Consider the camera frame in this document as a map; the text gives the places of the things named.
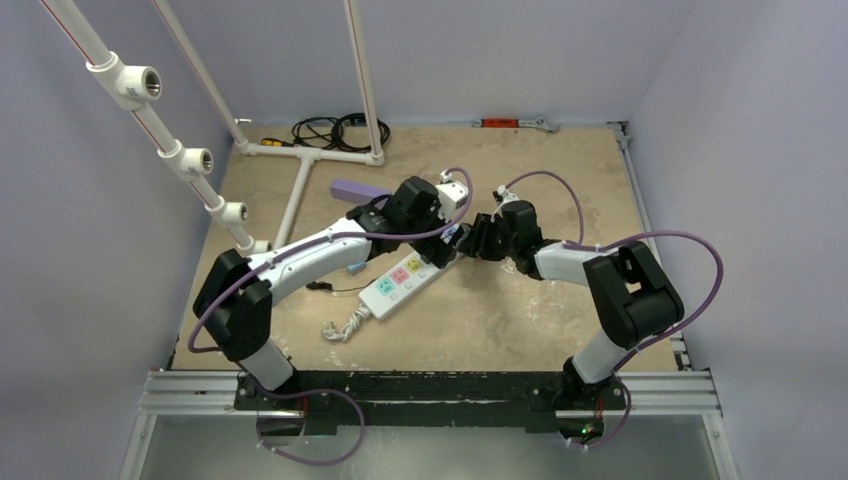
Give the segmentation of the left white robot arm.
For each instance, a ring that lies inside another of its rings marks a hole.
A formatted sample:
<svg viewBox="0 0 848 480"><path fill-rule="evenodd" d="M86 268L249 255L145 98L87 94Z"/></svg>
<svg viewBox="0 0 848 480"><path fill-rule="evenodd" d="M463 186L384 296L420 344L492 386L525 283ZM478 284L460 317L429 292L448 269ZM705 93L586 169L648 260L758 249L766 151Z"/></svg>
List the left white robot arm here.
<svg viewBox="0 0 848 480"><path fill-rule="evenodd" d="M437 184L405 179L391 194L349 210L325 229L264 253L241 255L227 250L215 259L192 305L198 322L188 348L201 352L196 339L206 331L211 351L221 352L259 384L259 395L272 408L297 399L297 370L271 338L272 311L308 283L345 266L368 262L410 245L426 260L445 266L454 249L442 234L456 225L473 198L470 178L442 172Z"/></svg>

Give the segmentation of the blue plug adapter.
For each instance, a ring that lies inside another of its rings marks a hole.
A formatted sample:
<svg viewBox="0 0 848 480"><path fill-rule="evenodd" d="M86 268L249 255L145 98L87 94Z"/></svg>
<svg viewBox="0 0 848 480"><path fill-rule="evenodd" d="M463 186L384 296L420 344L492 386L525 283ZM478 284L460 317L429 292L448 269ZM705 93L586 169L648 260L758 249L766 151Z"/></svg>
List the blue plug adapter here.
<svg viewBox="0 0 848 480"><path fill-rule="evenodd" d="M356 264L351 264L346 267L346 271L350 275L356 275L357 273L363 271L366 268L367 264L365 262L360 262Z"/></svg>

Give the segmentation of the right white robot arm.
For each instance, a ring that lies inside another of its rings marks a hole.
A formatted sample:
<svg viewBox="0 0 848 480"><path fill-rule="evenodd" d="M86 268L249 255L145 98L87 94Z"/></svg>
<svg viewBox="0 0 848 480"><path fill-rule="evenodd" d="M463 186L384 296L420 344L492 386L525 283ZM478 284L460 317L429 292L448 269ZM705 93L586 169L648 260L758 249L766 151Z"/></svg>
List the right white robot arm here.
<svg viewBox="0 0 848 480"><path fill-rule="evenodd" d="M630 241L607 251L546 238L535 207L508 202L463 226L460 253L486 261L510 259L535 280L568 282L589 289L599 332L566 361L561 392L576 407L596 399L625 356L646 338L683 319L683 302L649 247Z"/></svg>

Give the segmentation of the white power strip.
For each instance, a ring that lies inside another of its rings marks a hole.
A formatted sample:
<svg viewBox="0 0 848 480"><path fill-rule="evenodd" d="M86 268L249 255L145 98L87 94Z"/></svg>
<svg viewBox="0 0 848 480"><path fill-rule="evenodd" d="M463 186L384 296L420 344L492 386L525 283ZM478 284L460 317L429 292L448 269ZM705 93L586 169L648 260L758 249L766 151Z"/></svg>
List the white power strip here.
<svg viewBox="0 0 848 480"><path fill-rule="evenodd" d="M358 294L359 304L365 307L370 316L385 320L415 294L423 291L458 260L457 256L445 267L424 260L419 253L412 251L391 269L379 276L373 283Z"/></svg>

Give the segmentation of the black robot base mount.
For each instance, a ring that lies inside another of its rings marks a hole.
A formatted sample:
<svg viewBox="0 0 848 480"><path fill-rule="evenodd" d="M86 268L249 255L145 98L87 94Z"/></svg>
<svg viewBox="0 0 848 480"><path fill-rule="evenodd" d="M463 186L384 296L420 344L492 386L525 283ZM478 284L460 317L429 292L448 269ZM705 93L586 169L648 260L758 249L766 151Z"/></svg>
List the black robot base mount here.
<svg viewBox="0 0 848 480"><path fill-rule="evenodd" d="M234 407L315 436L362 426L520 428L584 445L606 433L607 416L630 410L630 398L615 376L586 386L564 370L300 370L274 391L240 374Z"/></svg>

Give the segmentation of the black plug adapter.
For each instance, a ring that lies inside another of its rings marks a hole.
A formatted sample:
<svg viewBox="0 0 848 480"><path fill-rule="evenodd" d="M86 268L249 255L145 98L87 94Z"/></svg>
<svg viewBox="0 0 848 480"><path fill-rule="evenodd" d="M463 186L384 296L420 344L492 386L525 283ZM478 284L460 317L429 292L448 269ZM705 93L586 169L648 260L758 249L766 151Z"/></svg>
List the black plug adapter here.
<svg viewBox="0 0 848 480"><path fill-rule="evenodd" d="M310 290L310 291L324 291L324 292L335 294L335 293L348 293L348 292L360 291L360 290L365 289L367 286L370 286L372 283L373 283L373 280L371 280L370 282L368 282L364 285L359 285L359 286L355 286L355 287L340 288L340 287L336 287L334 284L327 282L327 281L312 281L312 282L307 283L305 288L307 290Z"/></svg>

